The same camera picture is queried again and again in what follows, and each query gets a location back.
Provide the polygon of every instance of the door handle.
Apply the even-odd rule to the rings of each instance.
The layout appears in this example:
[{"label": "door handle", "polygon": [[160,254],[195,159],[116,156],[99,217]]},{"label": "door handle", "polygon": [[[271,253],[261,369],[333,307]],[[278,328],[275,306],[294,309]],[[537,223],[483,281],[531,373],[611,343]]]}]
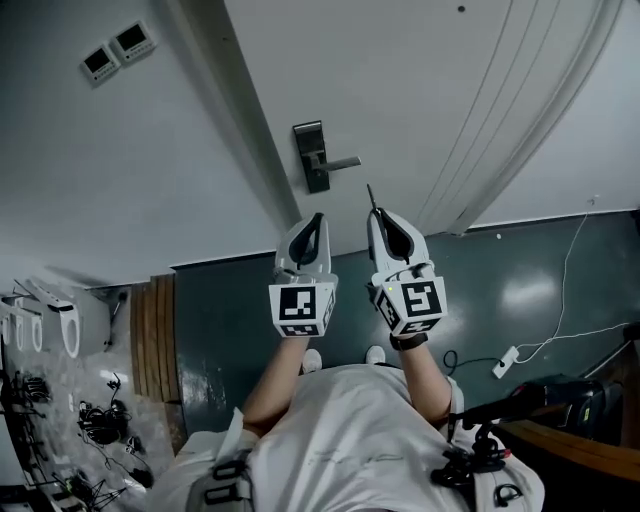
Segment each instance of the door handle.
[{"label": "door handle", "polygon": [[362,164],[358,156],[327,162],[322,121],[296,125],[293,127],[293,133],[310,194],[324,192],[331,188],[330,172]]}]

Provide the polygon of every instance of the white t-shirt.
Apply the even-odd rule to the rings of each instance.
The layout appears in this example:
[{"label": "white t-shirt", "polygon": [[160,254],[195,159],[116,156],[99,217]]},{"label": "white t-shirt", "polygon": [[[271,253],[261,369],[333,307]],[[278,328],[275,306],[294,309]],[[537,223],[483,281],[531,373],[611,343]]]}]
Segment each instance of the white t-shirt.
[{"label": "white t-shirt", "polygon": [[[451,383],[452,411],[461,411],[462,394]],[[454,444],[470,449],[474,435],[457,428]],[[243,441],[251,443],[250,433],[243,432]],[[253,442],[247,462],[257,512],[468,510],[458,491],[430,480],[431,471],[447,463],[442,454],[450,446],[412,407],[401,370],[351,365],[302,376],[289,411]],[[193,456],[201,467],[180,464],[193,474],[183,472],[183,487],[206,471],[207,457]],[[544,488],[537,475],[513,456],[506,463],[499,473],[475,475],[477,509],[495,510],[496,485],[514,483],[524,497],[500,510],[541,510]],[[165,489],[155,501],[166,505],[166,486],[175,488],[180,475],[161,480],[166,483],[157,485]]]}]

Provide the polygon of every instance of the black wristband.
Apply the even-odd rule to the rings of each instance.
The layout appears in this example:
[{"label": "black wristband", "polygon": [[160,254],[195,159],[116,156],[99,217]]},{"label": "black wristband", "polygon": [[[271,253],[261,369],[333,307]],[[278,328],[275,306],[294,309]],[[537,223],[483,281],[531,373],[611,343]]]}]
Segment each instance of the black wristband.
[{"label": "black wristband", "polygon": [[393,334],[389,334],[389,341],[391,342],[391,348],[398,352],[406,352],[412,348],[419,347],[425,341],[427,341],[427,335],[424,332],[420,332],[411,338],[405,340],[399,340]]}]

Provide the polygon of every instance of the door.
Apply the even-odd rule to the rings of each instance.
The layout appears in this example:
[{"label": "door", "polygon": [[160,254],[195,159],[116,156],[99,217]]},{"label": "door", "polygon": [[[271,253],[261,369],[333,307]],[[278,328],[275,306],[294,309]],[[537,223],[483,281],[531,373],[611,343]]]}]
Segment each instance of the door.
[{"label": "door", "polygon": [[[366,248],[367,183],[380,206],[430,234],[504,178],[603,3],[225,5],[298,208],[327,215],[340,254]],[[362,165],[331,172],[330,189],[310,194],[292,127],[317,120],[327,160],[357,156]]]}]

